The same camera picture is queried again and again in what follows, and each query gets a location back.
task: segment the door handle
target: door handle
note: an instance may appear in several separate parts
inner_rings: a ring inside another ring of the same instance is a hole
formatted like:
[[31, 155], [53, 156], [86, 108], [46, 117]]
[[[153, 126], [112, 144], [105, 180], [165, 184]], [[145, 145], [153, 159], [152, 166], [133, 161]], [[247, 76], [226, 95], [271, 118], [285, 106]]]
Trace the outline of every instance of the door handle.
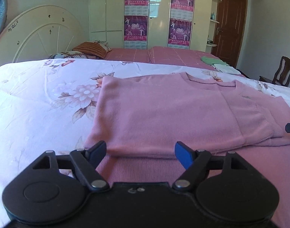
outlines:
[[216, 32], [216, 35], [218, 35], [219, 34], [219, 32], [223, 32], [222, 30], [221, 30], [221, 28], [217, 28], [217, 32]]

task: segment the pillow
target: pillow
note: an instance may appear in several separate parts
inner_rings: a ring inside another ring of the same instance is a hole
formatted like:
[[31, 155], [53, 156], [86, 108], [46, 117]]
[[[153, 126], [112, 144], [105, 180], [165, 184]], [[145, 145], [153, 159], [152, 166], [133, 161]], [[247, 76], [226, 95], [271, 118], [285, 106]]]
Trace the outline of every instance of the pillow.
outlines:
[[99, 43], [96, 42], [81, 43], [79, 46], [74, 47], [73, 50], [80, 51], [87, 55], [95, 55], [101, 58], [105, 58], [105, 56], [107, 55], [107, 51]]
[[107, 53], [112, 50], [111, 48], [108, 47], [108, 43], [106, 41], [96, 40], [94, 42], [102, 46], [105, 49], [105, 51], [107, 51]]
[[97, 56], [90, 56], [83, 54], [80, 51], [72, 50], [66, 52], [60, 52], [55, 55], [51, 55], [49, 59], [58, 59], [58, 58], [83, 58], [83, 59], [99, 59]]

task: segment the sweater neckline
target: sweater neckline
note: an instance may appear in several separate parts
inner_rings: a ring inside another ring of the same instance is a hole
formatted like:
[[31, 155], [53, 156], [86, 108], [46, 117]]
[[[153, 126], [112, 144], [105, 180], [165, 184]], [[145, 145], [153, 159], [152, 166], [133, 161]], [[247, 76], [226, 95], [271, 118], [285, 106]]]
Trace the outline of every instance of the sweater neckline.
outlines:
[[217, 84], [218, 86], [222, 86], [222, 87], [235, 87], [234, 90], [227, 91], [226, 93], [236, 93], [236, 95], [239, 95], [241, 93], [241, 85], [240, 85], [240, 82], [237, 80], [233, 80], [231, 82], [219, 82], [219, 81], [216, 81], [214, 79], [204, 80], [204, 79], [193, 77], [192, 75], [190, 75], [186, 72], [181, 72], [181, 73], [179, 73], [179, 75], [181, 76], [182, 80], [191, 87], [193, 87], [191, 85], [192, 82], [198, 82], [198, 83], [202, 83], [202, 84], [214, 84], [214, 85]]

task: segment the door frame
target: door frame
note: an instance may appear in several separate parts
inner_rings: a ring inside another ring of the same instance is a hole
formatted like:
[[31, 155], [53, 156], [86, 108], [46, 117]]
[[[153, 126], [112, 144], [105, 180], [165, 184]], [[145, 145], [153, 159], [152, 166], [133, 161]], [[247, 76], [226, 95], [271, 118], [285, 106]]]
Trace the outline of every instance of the door frame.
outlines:
[[[239, 47], [238, 58], [237, 58], [237, 62], [235, 63], [235, 68], [237, 67], [237, 64], [238, 64], [238, 60], [239, 60], [240, 53], [241, 53], [241, 48], [242, 48], [242, 43], [243, 43], [243, 39], [244, 39], [244, 32], [245, 32], [245, 25], [246, 25], [246, 17], [247, 17], [247, 8], [248, 8], [248, 0], [246, 0], [246, 8], [245, 8], [244, 23], [243, 23], [243, 31], [242, 31], [242, 37], [241, 37], [241, 42], [240, 42], [240, 47]], [[215, 39], [215, 36], [216, 36], [217, 26], [218, 26], [218, 24], [216, 24], [216, 26], [214, 28], [214, 39]]]

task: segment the brown wooden door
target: brown wooden door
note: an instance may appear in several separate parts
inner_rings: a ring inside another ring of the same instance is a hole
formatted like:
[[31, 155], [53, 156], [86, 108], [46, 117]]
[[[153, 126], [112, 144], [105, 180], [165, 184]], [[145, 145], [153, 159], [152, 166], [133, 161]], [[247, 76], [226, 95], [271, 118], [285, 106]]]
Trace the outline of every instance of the brown wooden door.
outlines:
[[222, 0], [218, 4], [212, 54], [236, 67], [244, 32], [247, 0]]

